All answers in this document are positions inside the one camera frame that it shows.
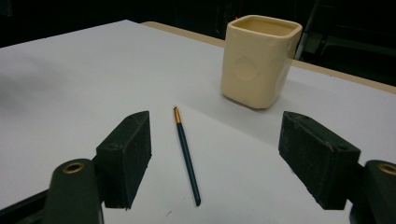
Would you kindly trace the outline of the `dark teal gold-tipped pencil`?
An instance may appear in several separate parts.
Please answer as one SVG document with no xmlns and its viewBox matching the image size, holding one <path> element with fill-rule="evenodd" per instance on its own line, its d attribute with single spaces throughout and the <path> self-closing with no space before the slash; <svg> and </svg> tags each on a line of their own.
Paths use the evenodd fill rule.
<svg viewBox="0 0 396 224">
<path fill-rule="evenodd" d="M 195 176 L 195 172 L 194 172 L 194 168 L 193 168 L 193 164 L 192 164 L 192 160 L 191 160 L 189 145 L 188 145 L 184 127 L 182 124 L 181 116 L 180 116 L 178 107 L 176 105 L 174 106 L 173 111 L 174 111 L 174 116 L 175 116 L 175 121 L 176 121 L 176 126 L 177 126 L 178 139 L 179 139 L 179 143 L 180 143 L 181 150 L 183 153 L 184 162 L 186 164 L 186 169 L 188 172 L 189 180 L 191 183 L 191 190 L 192 190 L 193 198 L 195 201 L 195 205 L 200 206 L 202 203 L 201 194 L 200 194 L 200 191 L 198 188 L 198 183 L 196 180 L 196 176 Z"/>
</svg>

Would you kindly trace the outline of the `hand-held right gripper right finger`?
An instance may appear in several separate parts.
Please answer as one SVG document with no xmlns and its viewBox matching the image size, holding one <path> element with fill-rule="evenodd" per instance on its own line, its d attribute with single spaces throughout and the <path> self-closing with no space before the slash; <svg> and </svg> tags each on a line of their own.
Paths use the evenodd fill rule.
<svg viewBox="0 0 396 224">
<path fill-rule="evenodd" d="M 279 155 L 325 210 L 342 210 L 361 151 L 308 116 L 283 113 Z"/>
</svg>

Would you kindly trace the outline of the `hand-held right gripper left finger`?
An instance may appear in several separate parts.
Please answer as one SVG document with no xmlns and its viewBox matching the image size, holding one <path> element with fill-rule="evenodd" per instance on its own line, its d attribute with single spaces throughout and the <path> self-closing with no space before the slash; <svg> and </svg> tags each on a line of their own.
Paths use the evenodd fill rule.
<svg viewBox="0 0 396 224">
<path fill-rule="evenodd" d="M 149 112 L 126 117 L 96 148 L 107 208 L 130 209 L 151 159 Z"/>
</svg>

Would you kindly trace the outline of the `cream square ceramic cup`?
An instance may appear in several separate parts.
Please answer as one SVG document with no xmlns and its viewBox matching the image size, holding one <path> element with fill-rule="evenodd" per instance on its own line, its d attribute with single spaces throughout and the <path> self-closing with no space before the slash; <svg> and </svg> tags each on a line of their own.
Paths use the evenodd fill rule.
<svg viewBox="0 0 396 224">
<path fill-rule="evenodd" d="M 294 21 L 248 15 L 227 26 L 220 90 L 254 109 L 270 107 L 281 91 L 303 26 Z"/>
</svg>

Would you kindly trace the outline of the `black folding chair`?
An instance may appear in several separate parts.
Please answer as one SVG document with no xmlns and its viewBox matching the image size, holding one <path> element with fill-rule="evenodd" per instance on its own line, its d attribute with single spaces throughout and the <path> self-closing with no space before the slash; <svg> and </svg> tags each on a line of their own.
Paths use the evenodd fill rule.
<svg viewBox="0 0 396 224">
<path fill-rule="evenodd" d="M 294 0 L 297 58 L 396 87 L 396 0 Z"/>
</svg>

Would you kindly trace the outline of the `white table cover sheet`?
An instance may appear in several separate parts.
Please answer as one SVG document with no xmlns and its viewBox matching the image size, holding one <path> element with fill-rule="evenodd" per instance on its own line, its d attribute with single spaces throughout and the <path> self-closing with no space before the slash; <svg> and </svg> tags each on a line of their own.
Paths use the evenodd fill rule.
<svg viewBox="0 0 396 224">
<path fill-rule="evenodd" d="M 223 50 L 132 21 L 0 49 L 0 209 L 44 190 L 61 163 L 93 157 L 128 115 L 150 113 L 152 157 L 130 210 L 106 224 L 348 224 L 278 154 L 282 115 L 317 120 L 396 163 L 396 94 L 300 66 L 264 110 L 224 98 Z M 178 107 L 202 203 L 178 139 Z"/>
</svg>

